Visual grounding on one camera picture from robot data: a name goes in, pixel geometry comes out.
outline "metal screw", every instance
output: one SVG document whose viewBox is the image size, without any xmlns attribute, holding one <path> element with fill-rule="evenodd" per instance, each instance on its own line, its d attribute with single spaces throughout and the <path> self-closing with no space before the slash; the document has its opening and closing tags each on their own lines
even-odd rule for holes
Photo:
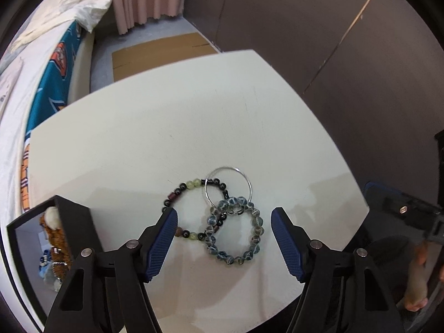
<svg viewBox="0 0 444 333">
<path fill-rule="evenodd" d="M 137 239 L 131 239 L 127 241 L 127 248 L 133 249 L 136 246 L 138 246 L 138 240 Z"/>
<path fill-rule="evenodd" d="M 320 249 L 322 248 L 322 243 L 319 240 L 314 239 L 310 242 L 310 246 L 314 249 Z"/>
<path fill-rule="evenodd" d="M 367 250 L 364 248 L 358 248 L 356 249 L 356 254 L 358 254 L 360 257 L 367 257 Z"/>
<path fill-rule="evenodd" d="M 92 254 L 92 249 L 85 248 L 80 254 L 82 255 L 82 257 L 89 257 Z"/>
</svg>

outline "silver bangle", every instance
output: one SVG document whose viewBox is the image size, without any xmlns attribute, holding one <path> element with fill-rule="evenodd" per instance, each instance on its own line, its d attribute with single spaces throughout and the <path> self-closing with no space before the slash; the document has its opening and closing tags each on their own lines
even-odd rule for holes
<svg viewBox="0 0 444 333">
<path fill-rule="evenodd" d="M 249 187 L 249 198 L 248 198 L 248 202 L 251 202 L 251 197 L 252 197 L 252 195 L 253 195 L 253 189 L 251 188 L 251 183 L 250 183 L 250 181 L 249 181 L 249 179 L 247 178 L 247 176 L 243 173 L 243 172 L 241 172 L 238 168 L 235 168 L 235 167 L 233 167 L 233 166 L 221 166 L 221 167 L 218 167 L 218 168 L 216 168 L 216 169 L 214 169 L 211 173 L 209 173 L 208 175 L 207 175 L 207 177 L 205 178 L 205 196 L 206 196 L 206 199 L 210 202 L 210 204 L 211 204 L 211 206 L 215 206 L 214 205 L 214 203 L 211 201 L 211 199 L 210 199 L 210 197 L 208 196 L 208 191 L 207 191 L 207 189 L 206 189 L 206 186 L 207 186 L 207 183 L 208 183 L 208 179 L 211 179 L 211 177 L 214 175 L 214 174 L 216 174 L 218 171 L 220 171 L 220 170 L 225 170 L 225 169 L 229 169 L 229 170 L 234 170 L 234 171 L 237 171 L 239 174 L 241 174 L 243 177 L 244 177 L 244 179 L 245 180 L 247 180 L 247 183 L 248 183 L 248 187 Z"/>
</svg>

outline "floor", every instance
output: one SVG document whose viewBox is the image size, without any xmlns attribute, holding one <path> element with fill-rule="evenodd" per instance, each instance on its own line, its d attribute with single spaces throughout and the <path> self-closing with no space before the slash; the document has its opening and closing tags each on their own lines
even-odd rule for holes
<svg viewBox="0 0 444 333">
<path fill-rule="evenodd" d="M 162 19 L 138 25 L 125 35 L 111 34 L 100 39 L 94 45 L 91 63 L 91 92 L 97 91 L 114 82 L 112 72 L 112 53 L 125 47 L 143 42 L 162 39 L 182 34 L 198 32 L 183 17 Z"/>
</svg>

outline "white pom-pom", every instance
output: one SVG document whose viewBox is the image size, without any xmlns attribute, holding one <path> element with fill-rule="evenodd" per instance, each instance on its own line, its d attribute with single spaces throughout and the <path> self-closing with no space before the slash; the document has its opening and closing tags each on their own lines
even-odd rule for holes
<svg viewBox="0 0 444 333">
<path fill-rule="evenodd" d="M 62 222 L 60 221 L 59 210 L 55 206 L 50 206 L 48 209 L 46 209 L 45 223 L 52 230 L 62 228 Z"/>
</svg>

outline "dark gray wall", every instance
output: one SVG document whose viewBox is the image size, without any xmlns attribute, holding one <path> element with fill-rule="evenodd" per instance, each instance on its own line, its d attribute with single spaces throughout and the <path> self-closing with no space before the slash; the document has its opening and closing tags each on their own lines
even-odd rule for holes
<svg viewBox="0 0 444 333">
<path fill-rule="evenodd" d="M 302 94 L 365 1 L 186 0 L 185 17 L 222 51 L 258 52 L 303 97 L 361 186 L 379 181 L 436 203 L 444 52 L 405 0 L 371 0 Z"/>
</svg>

